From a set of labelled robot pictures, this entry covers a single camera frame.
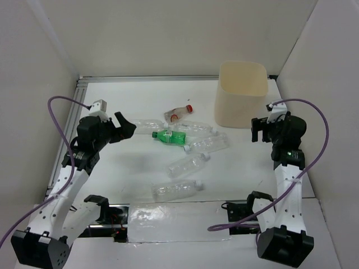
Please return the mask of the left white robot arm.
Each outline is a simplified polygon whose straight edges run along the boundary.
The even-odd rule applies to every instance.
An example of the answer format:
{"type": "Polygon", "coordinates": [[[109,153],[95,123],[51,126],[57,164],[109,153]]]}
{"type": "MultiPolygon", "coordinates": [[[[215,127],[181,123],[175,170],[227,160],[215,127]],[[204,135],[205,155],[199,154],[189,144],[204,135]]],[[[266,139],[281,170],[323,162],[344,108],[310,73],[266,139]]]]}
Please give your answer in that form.
{"type": "Polygon", "coordinates": [[[11,244],[17,260],[36,268],[63,268],[74,241],[92,223],[111,220],[107,198],[91,194],[79,204],[75,198],[98,163],[100,151],[134,135],[136,126],[120,112],[115,113],[120,126],[111,118],[88,115],[79,121],[77,136],[66,152],[58,179],[45,204],[25,230],[15,230],[11,244]]]}

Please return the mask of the small red-capped clear bottle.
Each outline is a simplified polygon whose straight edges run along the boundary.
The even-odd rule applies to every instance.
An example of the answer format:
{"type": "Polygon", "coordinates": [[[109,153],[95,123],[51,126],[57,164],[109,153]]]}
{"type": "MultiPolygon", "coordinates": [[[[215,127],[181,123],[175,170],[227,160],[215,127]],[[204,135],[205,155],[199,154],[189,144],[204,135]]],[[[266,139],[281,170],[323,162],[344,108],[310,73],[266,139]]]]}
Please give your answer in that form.
{"type": "Polygon", "coordinates": [[[186,105],[184,107],[174,108],[170,111],[164,113],[164,119],[167,123],[173,124],[178,122],[180,119],[185,117],[188,114],[193,112],[193,107],[191,105],[186,105]]]}

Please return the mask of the beige plastic bin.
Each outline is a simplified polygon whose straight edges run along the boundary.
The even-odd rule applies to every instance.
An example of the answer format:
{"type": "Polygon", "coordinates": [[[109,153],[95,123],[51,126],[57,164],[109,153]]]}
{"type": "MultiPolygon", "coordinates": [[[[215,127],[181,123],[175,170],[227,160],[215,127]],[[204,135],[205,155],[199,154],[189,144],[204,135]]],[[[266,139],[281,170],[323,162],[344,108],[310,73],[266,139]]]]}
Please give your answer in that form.
{"type": "Polygon", "coordinates": [[[214,118],[226,128],[250,128],[268,94],[268,77],[262,64],[226,61],[220,65],[214,118]]]}

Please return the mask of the green plastic bottle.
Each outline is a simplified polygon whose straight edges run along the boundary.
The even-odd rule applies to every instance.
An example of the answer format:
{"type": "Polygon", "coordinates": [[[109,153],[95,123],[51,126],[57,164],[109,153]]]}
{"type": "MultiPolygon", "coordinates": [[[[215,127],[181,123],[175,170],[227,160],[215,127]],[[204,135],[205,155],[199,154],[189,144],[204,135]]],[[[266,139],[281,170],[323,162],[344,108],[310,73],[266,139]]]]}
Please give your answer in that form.
{"type": "Polygon", "coordinates": [[[171,130],[162,130],[160,132],[152,132],[152,138],[169,145],[184,145],[186,143],[186,134],[171,130]]]}

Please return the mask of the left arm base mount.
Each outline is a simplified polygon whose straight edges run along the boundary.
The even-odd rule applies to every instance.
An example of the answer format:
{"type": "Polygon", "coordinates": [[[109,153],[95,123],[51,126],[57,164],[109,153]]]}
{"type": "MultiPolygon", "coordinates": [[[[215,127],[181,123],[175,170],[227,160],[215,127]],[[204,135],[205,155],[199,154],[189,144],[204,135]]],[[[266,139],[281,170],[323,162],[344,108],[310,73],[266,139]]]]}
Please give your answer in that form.
{"type": "Polygon", "coordinates": [[[127,243],[128,205],[110,205],[106,219],[90,224],[79,238],[111,238],[117,243],[127,243]]]}

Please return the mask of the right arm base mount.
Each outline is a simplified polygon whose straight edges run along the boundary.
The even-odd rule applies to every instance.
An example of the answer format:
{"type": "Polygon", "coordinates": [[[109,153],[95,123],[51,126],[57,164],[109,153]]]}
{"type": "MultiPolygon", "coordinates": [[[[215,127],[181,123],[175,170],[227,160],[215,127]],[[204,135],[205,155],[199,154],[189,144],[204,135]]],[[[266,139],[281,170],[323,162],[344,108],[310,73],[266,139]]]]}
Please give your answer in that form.
{"type": "MultiPolygon", "coordinates": [[[[244,219],[253,214],[245,203],[233,203],[225,202],[221,204],[221,208],[227,211],[228,221],[236,222],[244,219]]],[[[259,228],[243,228],[243,227],[233,227],[229,229],[230,235],[247,235],[247,234],[256,234],[259,232],[259,228]]]]}

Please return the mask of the clear bottle bottom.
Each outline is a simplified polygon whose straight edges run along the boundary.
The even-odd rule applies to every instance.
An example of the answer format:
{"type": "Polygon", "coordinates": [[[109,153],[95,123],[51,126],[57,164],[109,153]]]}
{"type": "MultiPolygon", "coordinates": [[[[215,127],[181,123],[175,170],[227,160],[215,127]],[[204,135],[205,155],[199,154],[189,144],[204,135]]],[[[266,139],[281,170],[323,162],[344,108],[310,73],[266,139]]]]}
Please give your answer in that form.
{"type": "Polygon", "coordinates": [[[153,185],[151,193],[155,202],[162,203],[192,197],[203,189],[200,180],[180,180],[153,185]]]}

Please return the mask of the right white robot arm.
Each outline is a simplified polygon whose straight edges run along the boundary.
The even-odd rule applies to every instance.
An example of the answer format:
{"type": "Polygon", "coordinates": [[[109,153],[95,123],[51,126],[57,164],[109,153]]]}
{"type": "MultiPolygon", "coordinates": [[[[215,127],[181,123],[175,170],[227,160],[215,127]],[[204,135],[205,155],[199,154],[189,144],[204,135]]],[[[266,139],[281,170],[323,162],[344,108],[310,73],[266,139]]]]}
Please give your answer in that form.
{"type": "Polygon", "coordinates": [[[258,220],[259,258],[298,268],[314,248],[313,237],[307,235],[302,214],[302,176],[305,156],[300,150],[306,122],[290,113],[273,121],[254,118],[251,121],[252,141],[272,143],[271,159],[277,183],[277,199],[253,191],[247,198],[245,214],[258,220]]]}

